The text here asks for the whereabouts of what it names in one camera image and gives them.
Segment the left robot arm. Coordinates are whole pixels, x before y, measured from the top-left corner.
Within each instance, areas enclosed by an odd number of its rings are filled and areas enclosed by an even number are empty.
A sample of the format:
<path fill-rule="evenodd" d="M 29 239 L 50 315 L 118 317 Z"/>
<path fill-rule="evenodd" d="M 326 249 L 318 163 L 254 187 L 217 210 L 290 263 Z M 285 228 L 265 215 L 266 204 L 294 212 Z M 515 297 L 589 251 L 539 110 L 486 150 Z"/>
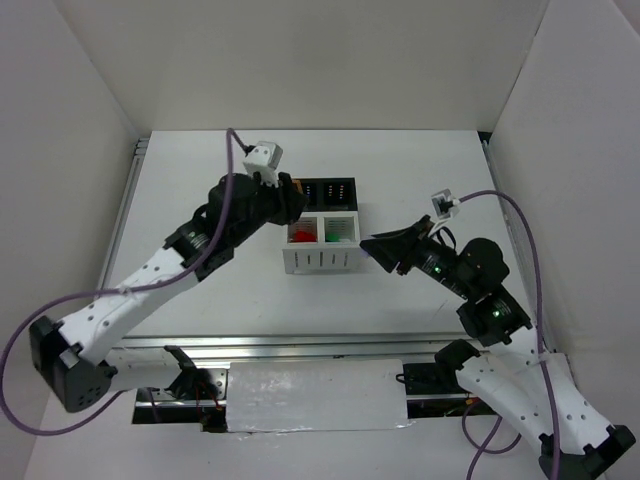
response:
<path fill-rule="evenodd" d="M 87 409 L 123 376 L 106 357 L 134 327 L 231 261 L 265 224 L 293 224 L 307 202 L 300 183 L 284 172 L 272 185 L 258 174 L 224 176 L 207 202 L 118 286 L 92 294 L 86 307 L 60 320 L 37 318 L 29 327 L 33 363 L 64 409 Z"/>

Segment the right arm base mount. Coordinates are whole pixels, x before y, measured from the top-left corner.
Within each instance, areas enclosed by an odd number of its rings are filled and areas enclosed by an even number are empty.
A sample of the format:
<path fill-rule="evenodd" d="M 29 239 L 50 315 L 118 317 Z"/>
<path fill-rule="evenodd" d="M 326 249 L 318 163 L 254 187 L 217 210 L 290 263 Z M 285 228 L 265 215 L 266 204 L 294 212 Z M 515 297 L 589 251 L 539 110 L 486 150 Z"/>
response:
<path fill-rule="evenodd" d="M 461 417 L 478 402 L 436 363 L 405 363 L 395 379 L 404 386 L 410 419 Z"/>

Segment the red ridged lego brick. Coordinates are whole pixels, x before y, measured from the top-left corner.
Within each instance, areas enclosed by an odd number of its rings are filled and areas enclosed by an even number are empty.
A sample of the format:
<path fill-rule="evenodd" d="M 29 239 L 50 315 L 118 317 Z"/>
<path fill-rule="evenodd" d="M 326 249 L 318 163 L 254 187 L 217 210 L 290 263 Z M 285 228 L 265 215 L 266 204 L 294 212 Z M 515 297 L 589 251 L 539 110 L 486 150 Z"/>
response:
<path fill-rule="evenodd" d="M 316 243 L 317 237 L 314 233 L 304 230 L 296 230 L 292 237 L 292 243 Z"/>

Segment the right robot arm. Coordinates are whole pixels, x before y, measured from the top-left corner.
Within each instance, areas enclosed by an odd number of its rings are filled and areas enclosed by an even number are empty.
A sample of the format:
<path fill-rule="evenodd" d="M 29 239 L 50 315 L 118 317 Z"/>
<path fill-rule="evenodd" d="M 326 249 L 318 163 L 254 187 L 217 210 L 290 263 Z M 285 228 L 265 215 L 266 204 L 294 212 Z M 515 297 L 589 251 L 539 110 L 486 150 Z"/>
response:
<path fill-rule="evenodd" d="M 598 413 L 539 347 L 536 327 L 502 284 L 509 268 L 499 246 L 475 238 L 456 251 L 433 227 L 424 216 L 360 246 L 385 271 L 418 269 L 462 299 L 457 315 L 469 338 L 441 349 L 436 365 L 522 436 L 547 478 L 600 477 L 635 444 L 632 432 Z"/>

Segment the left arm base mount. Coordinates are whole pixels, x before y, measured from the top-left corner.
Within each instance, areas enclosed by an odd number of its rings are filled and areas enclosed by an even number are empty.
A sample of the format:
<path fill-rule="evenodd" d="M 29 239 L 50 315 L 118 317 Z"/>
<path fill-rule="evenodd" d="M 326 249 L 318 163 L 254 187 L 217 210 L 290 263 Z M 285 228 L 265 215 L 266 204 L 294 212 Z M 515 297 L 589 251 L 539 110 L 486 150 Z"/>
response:
<path fill-rule="evenodd" d="M 207 370 L 196 367 L 183 368 L 167 390 L 175 399 L 193 400 L 199 417 L 205 415 L 203 400 L 210 400 L 215 411 L 223 411 L 218 399 L 217 386 L 211 382 L 211 376 Z"/>

